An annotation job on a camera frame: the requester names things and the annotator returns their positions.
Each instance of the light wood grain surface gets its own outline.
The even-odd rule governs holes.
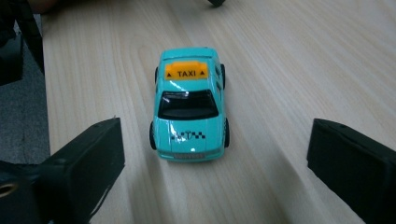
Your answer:
[[[396,149],[394,0],[73,1],[43,16],[51,152],[121,118],[126,167],[92,223],[362,223],[306,167],[313,118]],[[231,145],[204,163],[149,145],[163,50],[226,66]]]

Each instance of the taxi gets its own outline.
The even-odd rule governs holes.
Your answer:
[[[225,69],[211,48],[169,49],[155,71],[149,141],[169,161],[210,161],[230,144]]]

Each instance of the car hood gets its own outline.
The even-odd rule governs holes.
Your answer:
[[[166,120],[159,119],[158,149],[174,153],[205,152],[221,146],[222,119]]]

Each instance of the checkered pattern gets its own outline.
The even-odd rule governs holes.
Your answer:
[[[195,138],[195,139],[205,139],[205,135],[202,133],[202,132],[189,132],[189,131],[186,131],[186,132],[184,132],[184,133],[177,133],[177,134],[175,134],[175,135],[171,135],[171,139],[172,140],[175,140],[175,139],[181,139],[181,138],[187,138],[188,140],[189,139],[192,139],[192,138]]]

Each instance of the gray carpet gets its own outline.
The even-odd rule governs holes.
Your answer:
[[[0,86],[0,161],[37,164],[50,156],[46,86],[26,44],[22,73]]]

